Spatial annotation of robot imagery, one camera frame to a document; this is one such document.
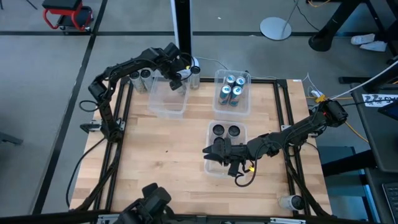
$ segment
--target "wooden tabletop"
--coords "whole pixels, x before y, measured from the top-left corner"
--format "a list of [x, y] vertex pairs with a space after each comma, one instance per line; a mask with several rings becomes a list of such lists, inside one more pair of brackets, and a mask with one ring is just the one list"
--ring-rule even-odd
[[[307, 102], [301, 82], [288, 80], [288, 86], [294, 120], [297, 122], [308, 116]], [[237, 187], [233, 178], [219, 179], [204, 172], [201, 150], [206, 146], [208, 124], [214, 117], [213, 95], [214, 84], [201, 83], [199, 90], [190, 92], [184, 119], [174, 120], [157, 118], [147, 109], [148, 96], [134, 91], [112, 211], [120, 212], [142, 197], [141, 188], [157, 182], [172, 196], [170, 207], [178, 214], [292, 215], [277, 203], [280, 196], [289, 194], [283, 153], [258, 160], [257, 176], [245, 188]], [[242, 121], [248, 128], [248, 139], [280, 131], [273, 86], [252, 84], [251, 96], [250, 117]], [[280, 97], [287, 123], [282, 89]], [[100, 119], [99, 113], [96, 112], [94, 117]], [[86, 150], [102, 137], [100, 132], [90, 133]], [[83, 160], [71, 208], [79, 206], [96, 185], [105, 147], [104, 141]], [[304, 144], [300, 154], [309, 191], [323, 209], [331, 213], [317, 150]], [[247, 174], [246, 179], [250, 177], [251, 173]], [[106, 192], [108, 186], [105, 187], [102, 207], [105, 205]]]

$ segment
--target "white sticker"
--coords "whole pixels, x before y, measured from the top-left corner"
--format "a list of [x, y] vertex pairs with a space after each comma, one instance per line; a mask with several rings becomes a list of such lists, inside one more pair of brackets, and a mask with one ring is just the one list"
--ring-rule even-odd
[[370, 102], [370, 103], [365, 103], [365, 106], [368, 107], [382, 107], [386, 106], [390, 103], [392, 103], [394, 100], [398, 100], [398, 95], [387, 95], [387, 94], [362, 94], [363, 101], [375, 101], [375, 100], [380, 100], [376, 102]]

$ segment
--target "plastic container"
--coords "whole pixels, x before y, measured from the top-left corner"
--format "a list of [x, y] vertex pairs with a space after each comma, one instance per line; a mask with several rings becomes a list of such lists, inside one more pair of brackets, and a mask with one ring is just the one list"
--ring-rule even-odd
[[[213, 144], [214, 140], [218, 137], [215, 134], [213, 134], [213, 127], [217, 124], [220, 124], [224, 127], [224, 135], [220, 136], [222, 138], [225, 138], [228, 132], [228, 128], [232, 125], [237, 126], [240, 130], [241, 133], [238, 137], [231, 139], [232, 145], [237, 145], [240, 143], [246, 144], [247, 138], [248, 138], [248, 132], [246, 131], [246, 126], [242, 123], [237, 123], [237, 122], [229, 122], [229, 121], [210, 121], [209, 127], [207, 129], [207, 138], [206, 138], [206, 147], [210, 146]], [[223, 166], [219, 162], [216, 161], [209, 161], [205, 159], [205, 173], [212, 176], [212, 177], [217, 177], [217, 178], [228, 178], [231, 177], [228, 175], [228, 169], [229, 166]], [[239, 171], [243, 173], [242, 170], [242, 165], [239, 166]], [[245, 177], [240, 177], [239, 181], [245, 180]]]
[[[243, 77], [246, 83], [243, 86], [243, 93], [239, 98], [237, 106], [231, 106], [229, 102], [226, 105], [221, 105], [218, 102], [221, 87], [224, 85], [224, 79], [228, 75], [233, 75], [235, 78]], [[251, 112], [251, 77], [247, 72], [231, 71], [231, 70], [218, 70], [215, 76], [215, 96], [213, 98], [213, 110], [215, 112], [215, 119], [224, 121], [239, 121]]]
[[150, 91], [148, 109], [156, 114], [159, 118], [182, 119], [187, 107], [189, 97], [189, 81], [183, 81], [185, 90], [171, 90], [170, 80], [161, 76], [156, 71], [154, 84]]

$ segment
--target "clear plastic tray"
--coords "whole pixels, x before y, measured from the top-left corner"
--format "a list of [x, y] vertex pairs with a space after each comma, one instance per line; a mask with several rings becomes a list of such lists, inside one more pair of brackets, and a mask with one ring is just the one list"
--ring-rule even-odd
[[148, 109], [159, 118], [182, 119], [189, 97], [190, 78], [183, 81], [186, 89], [181, 94], [177, 90], [171, 90], [170, 80], [162, 77], [158, 71], [154, 73], [154, 76], [155, 80], [149, 95]]
[[[229, 103], [221, 105], [218, 102], [221, 87], [224, 85], [224, 79], [228, 75], [233, 75], [235, 78], [243, 77], [246, 83], [243, 86], [243, 93], [240, 96], [237, 106], [231, 106]], [[215, 96], [213, 98], [213, 110], [215, 118], [224, 121], [239, 121], [247, 117], [251, 112], [251, 95], [250, 95], [251, 77], [247, 72], [218, 70], [215, 75]]]
[[[213, 127], [217, 124], [220, 124], [224, 127], [224, 135], [220, 136], [222, 138], [226, 137], [228, 128], [230, 126], [236, 125], [241, 130], [241, 134], [238, 137], [231, 139], [232, 145], [240, 143], [246, 144], [248, 133], [246, 131], [246, 126], [244, 124], [237, 122], [229, 122], [229, 121], [210, 121], [209, 127], [207, 129], [206, 147], [212, 145], [214, 140], [218, 137], [215, 134], [213, 134]], [[228, 175], [228, 169], [229, 166], [225, 167], [216, 161], [209, 161], [205, 159], [205, 173], [212, 177], [218, 177], [218, 178], [231, 177]], [[239, 171], [243, 173], [242, 165], [239, 166]]]

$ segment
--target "gray floor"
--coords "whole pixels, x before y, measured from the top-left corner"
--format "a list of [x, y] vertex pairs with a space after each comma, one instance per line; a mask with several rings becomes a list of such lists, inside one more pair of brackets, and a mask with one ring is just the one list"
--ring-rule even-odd
[[[0, 30], [50, 30], [42, 19], [41, 0], [3, 0]], [[194, 31], [256, 31], [263, 18], [286, 18], [293, 0], [192, 0]], [[101, 1], [85, 0], [98, 14]], [[386, 26], [392, 14], [384, 2], [374, 2]], [[338, 7], [329, 3], [312, 8], [300, 2], [302, 12], [318, 28]], [[314, 32], [296, 10], [290, 24], [295, 32]], [[170, 3], [166, 0], [108, 1], [100, 31], [171, 31]], [[377, 30], [365, 5], [357, 8], [340, 31]], [[0, 145], [0, 216], [30, 212], [43, 176], [49, 152], [62, 120], [89, 37], [0, 36], [0, 131], [24, 139], [22, 146]], [[106, 66], [127, 60], [148, 47], [165, 47], [174, 37], [97, 37], [85, 73], [78, 101], [91, 99], [88, 84]], [[215, 58], [233, 70], [249, 70], [253, 76], [301, 79], [310, 74], [318, 89], [331, 96], [348, 90], [338, 84], [340, 76], [372, 76], [386, 67], [389, 53], [360, 50], [349, 38], [335, 38], [332, 49], [320, 53], [308, 46], [308, 37], [290, 37], [274, 42], [265, 37], [217, 36], [193, 38], [193, 54]], [[214, 62], [200, 61], [202, 75], [212, 77], [220, 68]], [[349, 123], [364, 131], [355, 107], [347, 108]], [[65, 191], [75, 163], [82, 155], [87, 135], [79, 129], [92, 114], [74, 110], [44, 212], [67, 210]], [[357, 152], [369, 146], [346, 126], [329, 128], [318, 138], [321, 146], [353, 146]], [[334, 208], [347, 202], [339, 200]]]

